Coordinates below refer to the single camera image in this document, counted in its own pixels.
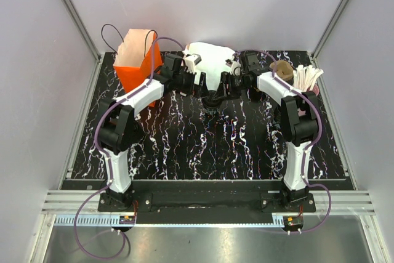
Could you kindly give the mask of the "black printed paper cup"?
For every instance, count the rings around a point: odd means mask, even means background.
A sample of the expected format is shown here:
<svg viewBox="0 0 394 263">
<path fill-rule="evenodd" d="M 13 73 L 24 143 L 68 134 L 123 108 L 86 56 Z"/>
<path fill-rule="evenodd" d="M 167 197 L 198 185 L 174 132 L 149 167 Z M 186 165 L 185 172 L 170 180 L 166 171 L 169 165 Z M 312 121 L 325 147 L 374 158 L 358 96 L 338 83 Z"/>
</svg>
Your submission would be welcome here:
<svg viewBox="0 0 394 263">
<path fill-rule="evenodd" d="M 208 115 L 212 115 L 212 116 L 219 112 L 219 108 L 220 108 L 222 102 L 223 102 L 223 99 L 214 100 L 214 99 L 208 98 L 208 97 L 201 99 L 201 103 L 203 105 L 204 111 Z"/>
</svg>

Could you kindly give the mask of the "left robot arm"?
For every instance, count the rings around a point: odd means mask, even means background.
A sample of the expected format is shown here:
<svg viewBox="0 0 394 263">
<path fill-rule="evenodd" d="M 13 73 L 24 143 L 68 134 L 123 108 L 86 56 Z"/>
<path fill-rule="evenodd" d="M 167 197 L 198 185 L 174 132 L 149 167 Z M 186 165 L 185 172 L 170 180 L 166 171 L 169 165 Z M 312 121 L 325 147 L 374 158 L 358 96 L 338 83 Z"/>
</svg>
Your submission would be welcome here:
<svg viewBox="0 0 394 263">
<path fill-rule="evenodd" d="M 127 155 L 131 145 L 138 142 L 143 134 L 136 116 L 173 90 L 183 95 L 207 94 L 205 74 L 195 84 L 196 67 L 201 62 L 198 54 L 185 57 L 168 54 L 163 65 L 152 70 L 136 89 L 100 102 L 94 144 L 103 155 L 107 169 L 107 184 L 100 190 L 100 195 L 119 211 L 127 211 L 135 205 Z"/>
</svg>

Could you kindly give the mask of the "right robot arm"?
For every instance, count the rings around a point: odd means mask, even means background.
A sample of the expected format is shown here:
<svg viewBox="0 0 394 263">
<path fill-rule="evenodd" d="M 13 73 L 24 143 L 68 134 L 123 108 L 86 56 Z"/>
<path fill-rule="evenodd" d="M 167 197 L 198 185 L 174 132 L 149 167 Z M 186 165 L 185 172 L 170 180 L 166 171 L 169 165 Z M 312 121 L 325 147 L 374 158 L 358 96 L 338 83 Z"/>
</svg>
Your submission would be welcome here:
<svg viewBox="0 0 394 263">
<path fill-rule="evenodd" d="M 294 211 L 308 198 L 308 162 L 322 132 L 316 94 L 292 87 L 273 69 L 262 67 L 253 52 L 240 55 L 239 60 L 226 59 L 225 64 L 229 70 L 221 74 L 218 98 L 234 98 L 243 89 L 255 87 L 279 106 L 279 126 L 287 144 L 287 166 L 279 203 L 285 211 Z"/>
</svg>

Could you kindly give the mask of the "orange paper bag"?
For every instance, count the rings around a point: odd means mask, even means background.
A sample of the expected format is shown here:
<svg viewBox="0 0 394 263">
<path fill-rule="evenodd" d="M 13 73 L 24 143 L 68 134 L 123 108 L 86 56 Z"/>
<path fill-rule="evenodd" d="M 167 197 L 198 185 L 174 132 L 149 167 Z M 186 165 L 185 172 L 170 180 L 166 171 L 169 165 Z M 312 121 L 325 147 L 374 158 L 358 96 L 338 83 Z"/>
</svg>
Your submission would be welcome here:
<svg viewBox="0 0 394 263">
<path fill-rule="evenodd" d="M 158 34 L 155 30 L 130 29 L 115 53 L 113 68 L 124 92 L 139 87 L 163 64 L 159 44 L 154 43 Z"/>
</svg>

